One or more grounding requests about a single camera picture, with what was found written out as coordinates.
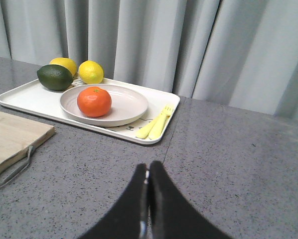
tray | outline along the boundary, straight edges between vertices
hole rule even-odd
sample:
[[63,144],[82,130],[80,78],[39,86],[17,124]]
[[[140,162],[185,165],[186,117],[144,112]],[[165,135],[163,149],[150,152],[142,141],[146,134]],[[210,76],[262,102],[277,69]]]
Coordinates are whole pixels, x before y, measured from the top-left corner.
[[[145,126],[153,118],[159,115],[166,104],[172,104],[175,111],[180,102],[179,96],[172,93],[137,86],[130,83],[115,81],[107,78],[103,79],[102,84],[118,85],[139,92],[148,100],[149,105],[147,111],[140,119],[132,123],[116,127],[99,127],[78,122],[70,119],[62,110],[59,101],[63,92],[46,90],[46,88],[44,88],[40,84],[38,79],[0,94],[0,104],[8,108],[68,123],[81,128],[86,128],[139,144],[154,144],[161,140],[173,114],[168,118],[162,134],[158,139],[140,139],[136,138],[135,135],[139,128]],[[79,78],[74,80],[72,87],[78,85],[84,85],[84,83]]]

white plate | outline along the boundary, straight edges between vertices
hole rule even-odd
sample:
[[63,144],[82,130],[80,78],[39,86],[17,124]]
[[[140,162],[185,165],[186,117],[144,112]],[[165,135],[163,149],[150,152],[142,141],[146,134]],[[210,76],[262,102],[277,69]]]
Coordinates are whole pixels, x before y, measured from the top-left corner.
[[[77,106],[78,94],[91,86],[98,86],[110,94],[112,107],[104,116],[85,116]],[[104,84],[77,86],[65,91],[60,97],[60,106],[73,120],[102,127],[125,125],[139,119],[148,108],[148,101],[142,94],[131,89]]]

tangerine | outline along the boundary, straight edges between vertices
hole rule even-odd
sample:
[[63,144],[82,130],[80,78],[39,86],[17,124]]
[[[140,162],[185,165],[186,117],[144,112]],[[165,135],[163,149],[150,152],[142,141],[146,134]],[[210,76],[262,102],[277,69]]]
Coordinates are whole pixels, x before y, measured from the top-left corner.
[[97,86],[82,90],[77,97],[79,110],[88,117],[100,117],[111,108],[112,99],[108,91]]

yellow fork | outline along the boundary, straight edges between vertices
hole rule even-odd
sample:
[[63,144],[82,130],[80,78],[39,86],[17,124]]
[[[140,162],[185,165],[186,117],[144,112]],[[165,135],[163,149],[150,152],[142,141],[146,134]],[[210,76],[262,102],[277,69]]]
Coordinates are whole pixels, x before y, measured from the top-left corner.
[[158,116],[157,122],[152,127],[152,130],[149,132],[149,139],[157,139],[160,137],[162,130],[164,128],[164,123],[168,116],[173,112],[173,106],[166,105],[162,110],[161,114]]

gray countertop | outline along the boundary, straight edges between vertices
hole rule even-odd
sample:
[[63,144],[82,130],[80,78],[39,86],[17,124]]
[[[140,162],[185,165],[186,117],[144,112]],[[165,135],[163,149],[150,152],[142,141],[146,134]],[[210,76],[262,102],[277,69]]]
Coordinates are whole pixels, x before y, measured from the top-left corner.
[[[0,94],[40,66],[0,58]],[[0,239],[73,239],[94,225],[135,166],[163,162],[185,198],[236,239],[298,239],[298,121],[181,97],[162,140],[136,143],[0,106],[55,126],[0,188]]]

